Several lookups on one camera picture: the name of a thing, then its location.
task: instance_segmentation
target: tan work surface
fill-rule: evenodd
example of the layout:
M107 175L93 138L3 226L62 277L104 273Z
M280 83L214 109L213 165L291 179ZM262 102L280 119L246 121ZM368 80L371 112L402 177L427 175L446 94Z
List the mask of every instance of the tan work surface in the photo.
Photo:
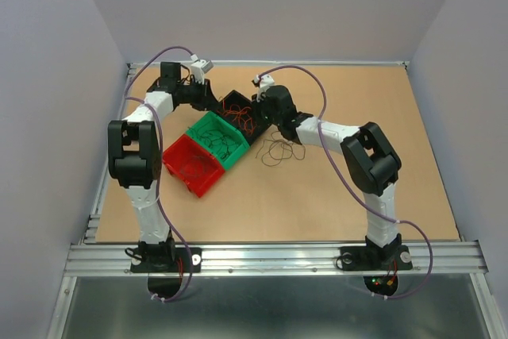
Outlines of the tan work surface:
M233 89L250 98L256 93L252 78L265 69L215 67L208 78L217 98ZM416 222L431 239L457 239L452 212L406 71L402 67L309 69L323 82L327 92L326 121L341 125L374 121L401 157L402 169L395 192L397 217ZM134 84L132 95L144 98L158 75L158 68L149 68ZM322 96L310 77L294 69L277 71L272 76L277 84L289 88L298 110L319 114ZM126 113L130 114L135 107L130 102ZM203 115L188 105L179 106L163 122L164 149ZM273 130L272 126L202 198L190 193L183 182L171 177L163 167L160 197L179 232L188 241L201 242L363 240L367 232L366 212L345 190L322 148L308 146L304 160L284 160L277 167L267 167L259 156L256 158L263 138ZM341 155L334 158L348 174ZM137 241L136 216L129 197L116 180L110 179L105 198L96 241ZM401 232L405 239L421 240L411 227L401 226Z

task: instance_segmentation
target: black plastic crate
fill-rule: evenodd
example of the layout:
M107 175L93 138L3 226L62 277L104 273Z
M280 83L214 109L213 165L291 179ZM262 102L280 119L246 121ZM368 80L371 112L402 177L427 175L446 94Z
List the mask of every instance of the black plastic crate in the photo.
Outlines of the black plastic crate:
M240 130L249 145L252 145L269 127L266 123L255 121L251 101L237 91L229 92L219 101L214 113Z

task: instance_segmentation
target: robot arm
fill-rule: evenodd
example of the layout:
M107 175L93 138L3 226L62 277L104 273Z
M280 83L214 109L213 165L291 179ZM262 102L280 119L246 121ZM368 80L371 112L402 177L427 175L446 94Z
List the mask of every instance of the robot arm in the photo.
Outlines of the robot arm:
M144 103L108 126L110 175L125 188L140 226L140 240L134 250L137 261L133 264L169 264L174 260L171 230L157 200L162 148L157 141L155 120L162 121L180 104L188 103L196 110L210 110L218 104L210 81L205 78L213 64L195 55L192 59L189 84L182 81L179 63L162 63L160 77L147 90Z
M259 87L258 93L252 96L257 118L276 125L289 141L321 147L318 118L297 111L286 87L275 85L270 75L255 78L253 82ZM359 127L322 121L321 131L327 148L344 156L352 180L363 192L367 206L395 220L394 190L401 161L381 128L372 122ZM369 211L367 220L366 251L351 250L354 253L348 258L349 264L343 264L344 270L381 268L405 248L401 246L402 238L395 223Z

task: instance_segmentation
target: white wall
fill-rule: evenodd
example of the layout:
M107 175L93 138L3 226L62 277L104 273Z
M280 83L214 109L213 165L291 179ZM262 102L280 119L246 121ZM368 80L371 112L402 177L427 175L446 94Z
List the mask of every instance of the white wall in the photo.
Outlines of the white wall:
M213 59L408 60L444 0L95 0L129 62L187 44Z
M460 231L508 323L508 0L446 0L410 80Z
M0 0L0 337L42 338L125 61L93 0Z

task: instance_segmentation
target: bolt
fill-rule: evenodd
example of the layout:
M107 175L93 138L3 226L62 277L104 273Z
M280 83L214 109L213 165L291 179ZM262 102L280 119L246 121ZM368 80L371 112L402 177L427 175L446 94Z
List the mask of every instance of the bolt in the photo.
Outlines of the bolt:
M346 265L349 265L352 263L351 253L344 253L341 256L341 261L344 262Z
M411 255L409 254L409 252L402 252L400 253L400 259L404 264L408 264L409 262L411 262Z

